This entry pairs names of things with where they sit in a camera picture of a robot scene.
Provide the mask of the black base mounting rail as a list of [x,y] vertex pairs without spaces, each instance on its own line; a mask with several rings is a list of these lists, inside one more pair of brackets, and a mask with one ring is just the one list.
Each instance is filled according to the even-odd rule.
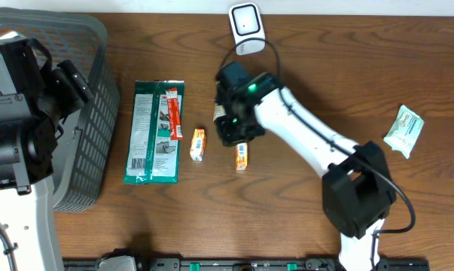
[[115,249],[97,259],[63,260],[65,270],[138,270],[138,271],[292,271],[342,270],[332,257],[307,259],[201,260],[177,257],[146,258],[127,249]]

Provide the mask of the white barcode scanner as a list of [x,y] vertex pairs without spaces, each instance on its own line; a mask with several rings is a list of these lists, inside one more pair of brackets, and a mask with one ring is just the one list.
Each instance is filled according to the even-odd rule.
[[265,48],[265,31],[258,6],[253,2],[237,4],[229,9],[230,28],[239,56]]

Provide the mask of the red and white package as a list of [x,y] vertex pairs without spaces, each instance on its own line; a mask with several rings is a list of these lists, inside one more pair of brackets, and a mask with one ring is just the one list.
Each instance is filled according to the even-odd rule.
[[182,140],[184,136],[181,131],[178,89],[173,87],[166,90],[166,98],[169,112],[170,138],[171,140]]

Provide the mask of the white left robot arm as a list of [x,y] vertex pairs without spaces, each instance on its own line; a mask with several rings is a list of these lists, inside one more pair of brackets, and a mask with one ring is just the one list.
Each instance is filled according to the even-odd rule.
[[70,60],[35,38],[0,37],[0,270],[62,270],[53,217],[61,122],[93,99]]

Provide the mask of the orange tissue pack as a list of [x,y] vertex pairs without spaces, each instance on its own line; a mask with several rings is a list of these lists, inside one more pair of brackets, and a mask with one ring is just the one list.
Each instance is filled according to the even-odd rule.
[[236,146],[236,170],[246,170],[248,166],[248,144],[240,143]]
[[204,129],[195,129],[190,146],[190,157],[193,161],[201,162],[203,160],[204,150],[206,148],[206,132]]

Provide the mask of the green lidded small jar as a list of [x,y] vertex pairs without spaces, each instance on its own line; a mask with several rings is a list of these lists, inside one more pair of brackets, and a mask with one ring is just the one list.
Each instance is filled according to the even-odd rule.
[[213,113],[213,121],[216,121],[219,117],[223,117],[226,114],[223,105],[219,105],[217,103],[214,104],[214,113]]

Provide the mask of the grey plastic mesh basket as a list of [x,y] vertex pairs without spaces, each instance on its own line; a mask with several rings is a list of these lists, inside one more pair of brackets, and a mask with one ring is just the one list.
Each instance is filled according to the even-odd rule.
[[120,91],[105,58],[108,32],[95,17],[0,8],[0,37],[36,38],[54,64],[69,59],[87,80],[93,98],[61,123],[53,152],[53,208],[82,212],[99,198],[120,105]]

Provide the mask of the dark green package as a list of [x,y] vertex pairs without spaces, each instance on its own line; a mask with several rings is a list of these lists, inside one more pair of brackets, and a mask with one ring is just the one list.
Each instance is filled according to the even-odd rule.
[[183,105],[183,81],[136,81],[125,184],[176,184],[181,143],[170,138],[166,91],[178,91]]

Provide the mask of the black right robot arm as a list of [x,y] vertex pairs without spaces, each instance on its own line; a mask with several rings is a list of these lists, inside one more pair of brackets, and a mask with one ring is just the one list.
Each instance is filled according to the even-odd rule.
[[247,143],[270,131],[297,152],[321,179],[322,208],[340,232],[345,270],[374,270],[380,262],[376,235],[396,200],[385,155],[360,145],[306,110],[275,76],[252,77],[237,61],[215,76],[215,125],[222,144]]

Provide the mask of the mint green wipes packet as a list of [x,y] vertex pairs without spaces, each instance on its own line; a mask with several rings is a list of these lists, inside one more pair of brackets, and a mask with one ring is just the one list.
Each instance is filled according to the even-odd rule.
[[406,159],[409,159],[424,124],[425,121],[418,114],[402,105],[383,141],[393,151],[400,151]]

